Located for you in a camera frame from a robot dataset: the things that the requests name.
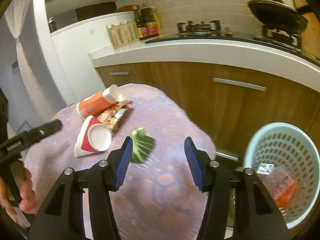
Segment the basket rim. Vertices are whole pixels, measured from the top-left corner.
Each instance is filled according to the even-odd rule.
[[[273,122],[273,123],[266,124],[265,126],[261,127],[252,136],[252,138],[250,139],[250,142],[248,144],[247,150],[245,152],[245,155],[244,155],[243,167],[244,168],[252,168],[252,158],[253,158],[253,153],[254,153],[255,147],[257,145],[257,142],[260,140],[261,136],[265,132],[267,132],[271,128],[279,127],[279,126],[289,127],[289,128],[295,129],[295,130],[297,130],[298,132],[300,132],[301,134],[303,134],[306,137],[306,139],[311,143],[312,147],[314,148],[314,150],[316,152],[316,158],[317,158],[318,167],[319,167],[320,166],[319,153],[318,153],[318,150],[316,148],[316,145],[313,143],[313,141],[310,139],[310,137],[304,131],[302,131],[300,128],[298,128],[298,127],[296,127],[296,126],[294,126],[292,124],[285,123],[285,122]],[[316,200],[317,200],[318,195],[319,195],[319,190],[320,190],[320,178],[318,180],[318,184],[317,184],[317,187],[316,187],[316,193],[315,193],[315,195],[314,195],[309,207],[303,212],[303,214],[301,216],[296,218],[294,221],[286,223],[288,229],[291,229],[291,228],[295,227],[296,225],[300,224],[307,217],[307,215],[310,213],[310,211],[312,210],[313,206],[316,203]]]

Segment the curtain tie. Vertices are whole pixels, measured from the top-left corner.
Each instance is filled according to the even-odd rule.
[[[15,41],[16,41],[16,45],[18,44],[18,43],[20,43],[20,36],[18,37],[18,38],[14,38],[15,39]]]

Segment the qr code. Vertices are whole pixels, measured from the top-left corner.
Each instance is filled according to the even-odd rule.
[[[274,164],[260,163],[257,173],[269,175],[272,173],[274,167]]]

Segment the human hand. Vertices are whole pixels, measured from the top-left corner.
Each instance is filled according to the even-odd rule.
[[[31,173],[28,169],[24,170],[25,181],[23,182],[20,189],[20,196],[22,198],[19,203],[19,208],[21,211],[27,214],[34,214],[38,210],[38,203],[36,202],[36,193],[32,190],[32,180]],[[7,214],[11,217],[11,219],[17,223],[22,228],[26,228],[23,224],[21,218],[14,210],[13,206],[10,204],[8,197],[6,195],[6,187],[3,179],[0,177],[0,202],[4,206]]]

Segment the leafy vegetable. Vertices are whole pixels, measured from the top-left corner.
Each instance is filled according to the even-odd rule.
[[[155,139],[145,135],[145,128],[134,130],[130,137],[133,141],[131,162],[143,163],[155,147]]]

